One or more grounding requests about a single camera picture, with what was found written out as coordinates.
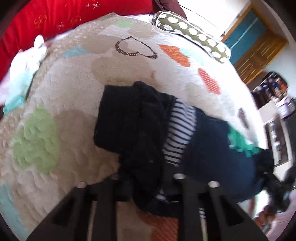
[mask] white polka dots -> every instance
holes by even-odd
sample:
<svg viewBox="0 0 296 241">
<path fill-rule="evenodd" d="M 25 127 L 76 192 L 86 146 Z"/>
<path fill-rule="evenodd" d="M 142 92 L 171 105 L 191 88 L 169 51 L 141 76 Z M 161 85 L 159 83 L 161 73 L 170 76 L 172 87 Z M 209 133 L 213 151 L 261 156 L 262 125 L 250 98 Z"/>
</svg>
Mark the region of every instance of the white polka dots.
<svg viewBox="0 0 296 241">
<path fill-rule="evenodd" d="M 207 42 L 209 43 L 210 46 L 215 47 L 216 46 L 216 41 L 212 40 L 212 39 L 208 39 Z"/>
<path fill-rule="evenodd" d="M 221 54 L 219 54 L 219 53 L 216 52 L 216 51 L 212 52 L 212 55 L 213 55 L 215 58 L 220 58 L 220 57 L 221 57 Z"/>
<path fill-rule="evenodd" d="M 169 17 L 169 18 L 168 18 L 168 21 L 169 21 L 170 23 L 177 23 L 177 22 L 178 22 L 178 19 L 175 18 L 175 17 Z"/>
<path fill-rule="evenodd" d="M 194 28 L 189 28 L 188 30 L 189 30 L 189 33 L 193 36 L 197 35 L 197 33 L 198 33 L 197 30 Z"/>
<path fill-rule="evenodd" d="M 161 15 L 159 15 L 159 18 L 166 18 L 167 15 L 165 13 L 162 13 Z"/>
<path fill-rule="evenodd" d="M 222 63 L 225 63 L 225 62 L 227 61 L 227 58 L 223 57 L 223 58 L 220 59 L 220 61 L 221 61 Z"/>
<path fill-rule="evenodd" d="M 164 24 L 163 27 L 165 30 L 173 30 L 172 26 L 168 24 Z"/>
<path fill-rule="evenodd" d="M 179 29 L 174 29 L 174 32 L 175 32 L 176 34 L 183 34 L 182 31 L 179 30 Z"/>
<path fill-rule="evenodd" d="M 230 58 L 230 56 L 231 56 L 231 51 L 230 51 L 230 49 L 226 49 L 225 53 L 226 53 L 227 57 Z"/>
<path fill-rule="evenodd" d="M 179 24 L 181 29 L 187 29 L 188 28 L 188 25 L 186 23 L 184 23 L 184 22 L 179 22 L 178 24 Z"/>
<path fill-rule="evenodd" d="M 218 50 L 219 50 L 221 53 L 223 53 L 223 52 L 225 51 L 225 48 L 224 48 L 224 46 L 223 46 L 222 44 L 218 44 L 218 45 L 217 45 L 217 48 L 218 48 Z"/>
<path fill-rule="evenodd" d="M 204 34 L 199 34 L 198 38 L 200 39 L 200 41 L 206 41 L 207 40 L 207 36 L 205 36 Z"/>
</svg>

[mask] dark cushion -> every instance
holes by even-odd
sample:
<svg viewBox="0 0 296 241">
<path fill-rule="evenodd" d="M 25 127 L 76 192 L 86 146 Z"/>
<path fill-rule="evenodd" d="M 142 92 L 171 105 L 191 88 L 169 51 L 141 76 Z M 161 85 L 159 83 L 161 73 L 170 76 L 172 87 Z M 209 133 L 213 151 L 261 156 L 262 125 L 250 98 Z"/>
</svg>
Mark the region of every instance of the dark cushion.
<svg viewBox="0 0 296 241">
<path fill-rule="evenodd" d="M 186 14 L 180 7 L 180 4 L 177 0 L 153 0 L 152 6 L 154 13 L 162 10 L 167 10 L 179 14 L 187 20 Z"/>
</svg>

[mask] red pillow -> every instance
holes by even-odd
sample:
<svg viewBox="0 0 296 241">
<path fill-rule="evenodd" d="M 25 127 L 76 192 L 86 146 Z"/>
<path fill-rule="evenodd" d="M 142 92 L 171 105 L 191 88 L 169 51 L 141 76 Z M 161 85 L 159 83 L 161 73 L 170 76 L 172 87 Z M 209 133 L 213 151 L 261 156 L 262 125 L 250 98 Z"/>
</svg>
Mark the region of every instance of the red pillow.
<svg viewBox="0 0 296 241">
<path fill-rule="evenodd" d="M 0 40 L 0 82 L 17 52 L 33 47 L 38 34 L 47 40 L 111 12 L 151 13 L 152 0 L 31 0 L 14 17 Z"/>
</svg>

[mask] black and white stripes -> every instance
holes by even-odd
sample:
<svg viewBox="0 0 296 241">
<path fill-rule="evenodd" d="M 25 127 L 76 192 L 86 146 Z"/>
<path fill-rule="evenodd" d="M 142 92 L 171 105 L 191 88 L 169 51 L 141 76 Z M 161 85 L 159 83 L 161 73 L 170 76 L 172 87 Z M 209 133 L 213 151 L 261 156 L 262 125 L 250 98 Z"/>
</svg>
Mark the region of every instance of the black and white stripes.
<svg viewBox="0 0 296 241">
<path fill-rule="evenodd" d="M 195 108 L 176 99 L 169 120 L 163 153 L 168 163 L 178 165 L 196 128 Z"/>
</svg>

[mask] bedsheet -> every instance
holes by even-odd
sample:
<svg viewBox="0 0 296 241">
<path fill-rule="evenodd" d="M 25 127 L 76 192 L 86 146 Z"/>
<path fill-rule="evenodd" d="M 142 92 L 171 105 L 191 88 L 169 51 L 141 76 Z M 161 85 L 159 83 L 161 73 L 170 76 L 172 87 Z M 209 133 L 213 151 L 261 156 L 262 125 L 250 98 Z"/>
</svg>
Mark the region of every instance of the bedsheet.
<svg viewBox="0 0 296 241">
<path fill-rule="evenodd" d="M 117 170 L 118 156 L 93 143 L 100 99 L 105 84 L 138 80 L 267 147 L 251 93 L 230 62 L 137 19 L 109 14 L 82 24 L 49 47 L 28 101 L 0 122 L 0 212 L 20 240 L 80 181 L 97 183 Z M 118 240 L 173 241 L 176 227 L 118 203 Z"/>
<path fill-rule="evenodd" d="M 153 14 L 137 14 L 137 15 L 128 15 L 130 18 L 136 18 L 139 20 L 142 20 L 147 23 L 152 23 L 152 18 Z M 53 42 L 63 39 L 66 37 L 69 33 L 71 33 L 73 30 L 68 30 L 62 34 L 58 34 L 54 38 L 45 41 L 45 46 L 49 47 Z M 8 90 L 9 90 L 9 82 L 10 82 L 10 75 L 9 75 L 9 70 L 8 69 L 6 75 L 3 77 L 2 80 L 0 80 L 0 106 L 4 106 L 7 95 L 8 95 Z"/>
</svg>

